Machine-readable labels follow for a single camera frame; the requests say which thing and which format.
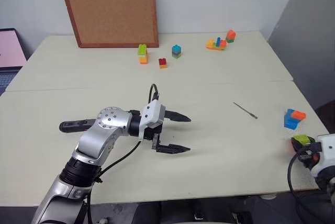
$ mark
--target floor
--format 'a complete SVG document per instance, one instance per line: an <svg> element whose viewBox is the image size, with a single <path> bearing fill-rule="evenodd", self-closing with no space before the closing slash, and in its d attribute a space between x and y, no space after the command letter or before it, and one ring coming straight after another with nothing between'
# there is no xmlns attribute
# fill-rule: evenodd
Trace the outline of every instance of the floor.
<svg viewBox="0 0 335 224"><path fill-rule="evenodd" d="M216 198L215 200L218 200L218 204L220 200L224 200L225 204L233 208L242 207L250 211L256 224L302 223L296 214L295 200L290 193L279 194L272 200L264 200L259 196L250 196L242 201L236 197ZM131 224L137 205L137 203L93 205L92 218L94 223L101 218L108 217L109 223L112 224ZM35 210L33 207L0 207L0 220L2 224L29 224ZM165 217L162 223L174 223L173 213L169 215L171 216Z"/></svg>

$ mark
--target table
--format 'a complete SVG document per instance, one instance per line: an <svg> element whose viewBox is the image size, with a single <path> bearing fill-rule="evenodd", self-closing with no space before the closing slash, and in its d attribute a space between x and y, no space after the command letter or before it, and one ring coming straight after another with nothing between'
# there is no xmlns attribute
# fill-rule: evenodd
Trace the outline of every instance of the table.
<svg viewBox="0 0 335 224"><path fill-rule="evenodd" d="M107 106L142 109L150 83L108 88L6 92L0 97L1 206L38 205L64 168L81 133L62 133L60 122L94 118ZM266 194L288 190L287 166L294 154L290 136L327 130L296 85L286 82L159 84L160 101L191 123L166 121L162 144L191 151L163 154L144 141L93 188L92 203ZM236 102L258 116L252 118ZM283 127L288 108L307 118L297 131ZM135 146L120 137L105 166ZM310 172L296 162L296 189L316 188Z"/></svg>
<svg viewBox="0 0 335 224"><path fill-rule="evenodd" d="M80 49L74 36L47 37L7 91L112 87L115 84L226 84L236 82L291 81L263 36L240 32L225 51L205 48L210 38L225 33L161 34L160 47L149 48L147 65L140 65L136 48ZM172 45L182 47L182 57L172 58ZM158 58L167 59L160 70Z"/></svg>

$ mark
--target pink screen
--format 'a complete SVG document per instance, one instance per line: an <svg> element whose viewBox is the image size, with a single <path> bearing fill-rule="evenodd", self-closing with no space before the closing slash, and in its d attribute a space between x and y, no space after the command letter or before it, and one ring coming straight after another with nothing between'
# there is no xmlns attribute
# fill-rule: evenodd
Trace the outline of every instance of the pink screen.
<svg viewBox="0 0 335 224"><path fill-rule="evenodd" d="M23 66L26 62L15 31L0 31L0 68Z"/></svg>

